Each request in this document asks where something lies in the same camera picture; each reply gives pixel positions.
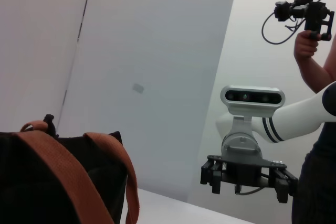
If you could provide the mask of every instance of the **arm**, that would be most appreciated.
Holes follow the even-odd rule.
[[[303,80],[311,90],[318,93],[336,80],[336,39],[334,39],[325,66],[321,67],[312,59],[317,51],[318,42],[310,40],[309,35],[310,31],[299,33],[295,42],[294,56]]]

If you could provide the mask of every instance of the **depth camera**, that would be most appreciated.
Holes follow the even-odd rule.
[[[226,86],[220,94],[232,115],[269,118],[285,103],[285,94],[275,88]]]

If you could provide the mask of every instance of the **cable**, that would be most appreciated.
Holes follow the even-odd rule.
[[[298,27],[298,23],[299,23],[299,21],[296,21],[296,24],[294,26],[285,26],[285,27],[288,28],[288,30],[290,30],[290,31],[294,31],[293,28],[294,29],[297,28]]]
[[[300,28],[300,26],[303,24],[303,22],[306,21],[306,19],[303,19],[299,25],[293,27],[293,28],[295,28],[295,30],[294,30],[294,31],[292,32],[292,34],[291,34],[287,39],[285,39],[284,41],[282,41],[282,42],[272,42],[272,41],[269,41],[268,39],[266,39],[265,34],[264,34],[264,28],[265,28],[265,25],[266,25],[267,21],[268,21],[268,20],[270,19],[270,17],[273,16],[273,15],[274,15],[274,13],[272,13],[271,15],[268,16],[268,18],[265,20],[264,24],[262,25],[263,27],[261,28],[261,35],[262,35],[262,37],[264,38],[264,40],[265,40],[266,42],[268,42],[268,43],[270,43],[270,44],[272,44],[272,45],[281,45],[281,44],[285,43],[287,40],[289,40],[291,37],[293,37],[293,35],[297,32],[297,30]]]
[[[290,21],[295,22],[296,18],[292,19],[292,17],[289,17]]]
[[[241,195],[241,196],[251,195],[251,194],[255,194],[255,193],[257,193],[257,192],[259,192],[263,189],[264,189],[264,187],[259,187],[259,188],[255,189],[253,191],[248,191],[247,193],[236,193],[236,195]]]
[[[261,176],[264,177],[264,178],[269,178],[269,175],[264,174],[264,173],[262,173]]]

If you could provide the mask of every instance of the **black bag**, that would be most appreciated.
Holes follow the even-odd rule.
[[[0,133],[0,223],[100,224],[104,218],[110,218],[105,223],[119,223],[126,184],[130,188],[127,223],[136,223],[137,181],[130,160],[122,160],[129,157],[120,133],[59,138],[53,118],[47,115],[44,122],[29,123],[21,133]],[[111,153],[108,145],[117,151]],[[99,201],[105,209],[98,208]]]

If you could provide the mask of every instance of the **bag handle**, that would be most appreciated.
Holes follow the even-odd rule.
[[[126,217],[126,224],[135,224],[138,221],[140,206],[138,198],[138,184],[129,155],[122,144],[113,136],[93,132],[85,133],[84,136],[91,138],[102,151],[110,157],[116,158],[125,165],[128,172],[126,199],[129,208]]]
[[[89,175],[63,145],[42,131],[14,134],[26,143],[58,178],[81,224],[114,224]]]
[[[48,130],[48,124],[44,121],[32,121],[30,123],[26,123],[21,128],[20,132],[24,132],[29,126],[33,127],[34,131],[43,131],[46,132]]]

